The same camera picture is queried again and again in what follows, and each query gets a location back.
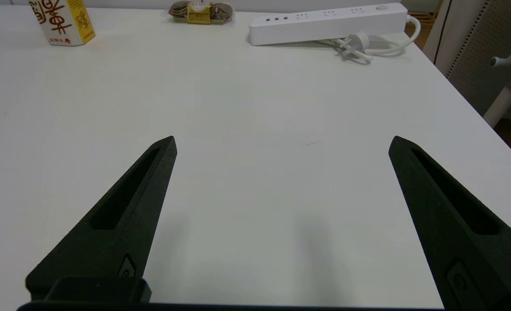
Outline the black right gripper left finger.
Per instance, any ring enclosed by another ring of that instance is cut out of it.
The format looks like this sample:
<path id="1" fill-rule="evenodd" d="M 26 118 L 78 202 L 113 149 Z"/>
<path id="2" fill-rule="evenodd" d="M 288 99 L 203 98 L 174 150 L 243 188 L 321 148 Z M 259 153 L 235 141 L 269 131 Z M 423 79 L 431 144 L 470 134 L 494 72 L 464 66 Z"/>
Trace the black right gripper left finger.
<path id="1" fill-rule="evenodd" d="M 141 277 L 171 179 L 173 136 L 153 143 L 26 277 L 32 300 L 63 277 Z"/>

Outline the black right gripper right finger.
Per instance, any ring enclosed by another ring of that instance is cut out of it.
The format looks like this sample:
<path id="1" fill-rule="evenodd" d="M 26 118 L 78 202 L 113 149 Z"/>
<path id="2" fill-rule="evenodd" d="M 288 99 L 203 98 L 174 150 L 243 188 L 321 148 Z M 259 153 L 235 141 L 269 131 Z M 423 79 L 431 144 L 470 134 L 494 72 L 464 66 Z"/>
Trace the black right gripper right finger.
<path id="1" fill-rule="evenodd" d="M 445 310 L 511 311 L 511 228 L 420 146 L 388 149 Z"/>

